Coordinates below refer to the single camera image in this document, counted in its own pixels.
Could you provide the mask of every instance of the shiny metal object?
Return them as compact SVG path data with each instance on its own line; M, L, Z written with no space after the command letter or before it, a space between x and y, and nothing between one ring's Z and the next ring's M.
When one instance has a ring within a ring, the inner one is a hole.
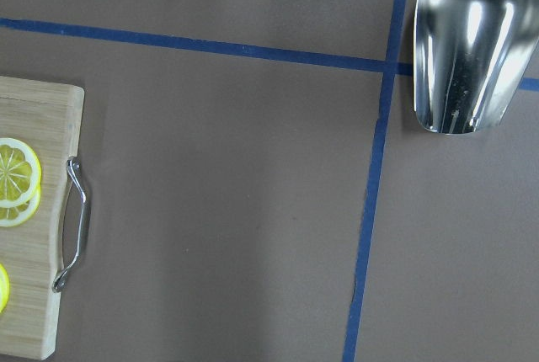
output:
M539 40L539 0L418 0L414 106L427 130L499 124Z
M60 271L52 284L54 292L61 292L64 288L67 278L75 264L82 257L86 248L86 239L88 237L88 227L90 222L90 200L87 191L83 187L83 178L81 174L81 164L76 157L69 157L66 163L67 174L72 180L72 184L78 190L81 198L81 214L78 221L77 249L73 260L62 271Z

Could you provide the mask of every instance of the wooden board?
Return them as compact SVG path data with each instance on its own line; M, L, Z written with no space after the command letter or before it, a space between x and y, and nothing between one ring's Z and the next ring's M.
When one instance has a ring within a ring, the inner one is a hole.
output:
M41 162L41 202L21 226L0 228L0 264L11 283L0 314L0 354L45 359L55 350L67 200L65 164L77 154L84 91L65 84L0 77L0 136L26 142Z

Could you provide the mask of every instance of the lemon slice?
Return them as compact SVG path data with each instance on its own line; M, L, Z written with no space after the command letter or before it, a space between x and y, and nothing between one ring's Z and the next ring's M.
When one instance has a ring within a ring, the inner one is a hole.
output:
M0 313L8 303L9 299L9 277L6 269L0 264Z
M0 227L15 227L25 223L32 217L40 205L41 187L38 185L35 194L25 204L13 208L0 207Z
M40 160L32 148L17 139L0 137L0 207L28 202L40 180Z

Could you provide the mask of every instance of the yellow lemon slice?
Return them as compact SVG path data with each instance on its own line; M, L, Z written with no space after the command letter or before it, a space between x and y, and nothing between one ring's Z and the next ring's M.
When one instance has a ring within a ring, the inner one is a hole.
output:
M0 313L8 303L9 299L9 277L6 269L0 264Z
M38 185L35 194L25 204L13 208L0 207L0 227L15 227L32 217L40 205L41 188Z
M17 139L0 137L0 207L28 202L40 181L40 160L32 148Z

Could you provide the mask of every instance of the lemon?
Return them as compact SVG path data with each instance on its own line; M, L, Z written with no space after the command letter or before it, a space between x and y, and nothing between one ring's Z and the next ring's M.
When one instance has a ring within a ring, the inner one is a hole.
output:
M6 269L0 264L0 313L8 303L9 299L9 277Z
M0 207L0 227L15 227L32 217L40 205L41 188L38 185L35 194L25 204L13 208Z
M32 148L17 139L0 137L0 207L28 202L40 180L40 160Z

